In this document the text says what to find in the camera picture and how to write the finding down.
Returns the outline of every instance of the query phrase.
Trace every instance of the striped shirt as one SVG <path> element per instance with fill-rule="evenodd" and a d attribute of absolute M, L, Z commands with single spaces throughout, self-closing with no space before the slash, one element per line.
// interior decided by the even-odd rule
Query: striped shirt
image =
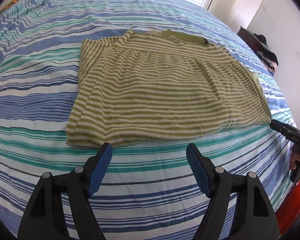
<path fill-rule="evenodd" d="M 224 47 L 171 30 L 85 39 L 67 143 L 190 139 L 271 119 L 255 74 Z"/>

